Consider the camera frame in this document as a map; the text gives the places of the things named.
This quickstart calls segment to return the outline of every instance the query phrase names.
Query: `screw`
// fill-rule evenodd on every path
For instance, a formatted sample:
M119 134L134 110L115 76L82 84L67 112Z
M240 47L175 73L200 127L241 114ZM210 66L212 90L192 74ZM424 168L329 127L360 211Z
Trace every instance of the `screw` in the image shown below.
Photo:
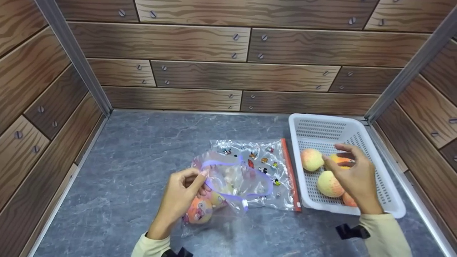
M351 19L349 19L349 25L352 25L356 22L356 18L355 17L352 17Z
M37 153L37 152L39 152L39 151L40 151L40 147L38 147L37 145L34 145L34 146L32 147L32 152Z
M22 136L23 136L23 134L22 134L21 131L16 131L16 132L14 133L14 137L15 137L16 139L21 139Z

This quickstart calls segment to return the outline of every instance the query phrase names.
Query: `wooden wall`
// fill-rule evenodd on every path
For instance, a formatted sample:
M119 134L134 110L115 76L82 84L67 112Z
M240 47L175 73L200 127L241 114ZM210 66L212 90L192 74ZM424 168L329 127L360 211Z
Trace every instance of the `wooden wall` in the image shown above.
M455 251L456 81L457 42L451 39L375 126Z
M364 115L456 2L57 4L114 108Z
M101 111L33 0L0 0L0 256L25 257Z

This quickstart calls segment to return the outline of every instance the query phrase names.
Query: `peach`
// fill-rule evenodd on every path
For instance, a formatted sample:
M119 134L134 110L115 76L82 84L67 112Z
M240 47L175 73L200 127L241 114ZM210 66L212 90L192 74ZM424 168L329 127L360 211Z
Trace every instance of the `peach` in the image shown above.
M305 149L301 152L300 156L302 158L303 169L307 171L316 171L324 165L322 154L316 149Z
M350 162L351 159L349 158L344 158L344 157L339 157L338 155L330 155L329 156L330 159L332 159L334 162L336 163L340 163L340 162ZM350 169L351 167L345 167L345 166L342 166L341 168L343 169Z
M347 206L352 206L352 207L357 207L357 204L356 202L354 201L354 199L347 193L345 192L343 194L343 203Z
M317 189L328 197L340 197L345 192L332 171L324 171L319 176L317 179Z

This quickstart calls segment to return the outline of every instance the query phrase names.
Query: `black clip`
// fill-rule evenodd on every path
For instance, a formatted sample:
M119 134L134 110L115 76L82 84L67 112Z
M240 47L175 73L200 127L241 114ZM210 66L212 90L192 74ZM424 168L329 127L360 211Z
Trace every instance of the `black clip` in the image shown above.
M348 224L344 223L336 227L336 232L342 240L353 237L360 237L362 239L370 238L370 233L361 225L350 228Z

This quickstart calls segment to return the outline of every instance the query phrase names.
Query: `finger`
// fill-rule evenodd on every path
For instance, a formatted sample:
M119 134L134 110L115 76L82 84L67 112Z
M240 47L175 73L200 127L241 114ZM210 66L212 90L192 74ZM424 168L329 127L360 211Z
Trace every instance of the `finger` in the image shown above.
M352 153L337 153L336 156L341 157L341 158L348 158L351 160L356 159Z
M341 151L352 153L354 155L355 160L365 158L365 154L363 154L362 150L360 150L360 148L358 148L355 145L335 144L335 148Z
M192 194L196 195L199 189L203 186L208 176L208 171L202 171L198 176L195 178L194 182L187 188L187 190Z

